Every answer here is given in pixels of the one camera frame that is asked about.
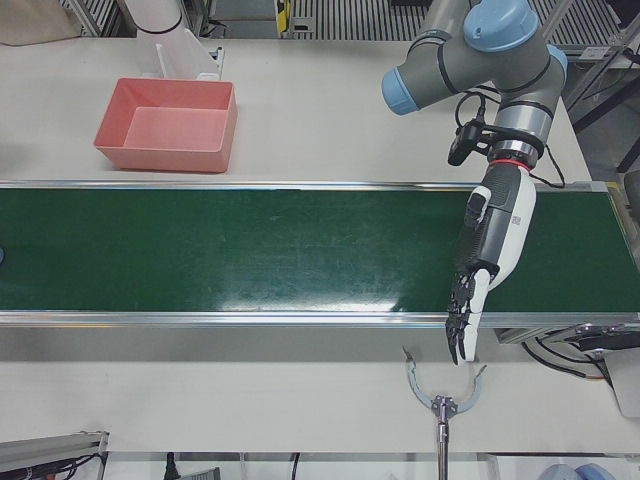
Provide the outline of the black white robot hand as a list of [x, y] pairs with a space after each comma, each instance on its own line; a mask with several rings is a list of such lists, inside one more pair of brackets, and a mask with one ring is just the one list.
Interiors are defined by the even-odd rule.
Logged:
[[520, 259], [536, 203], [536, 188], [521, 163], [492, 161], [466, 203], [445, 323], [453, 362], [475, 359], [488, 293]]

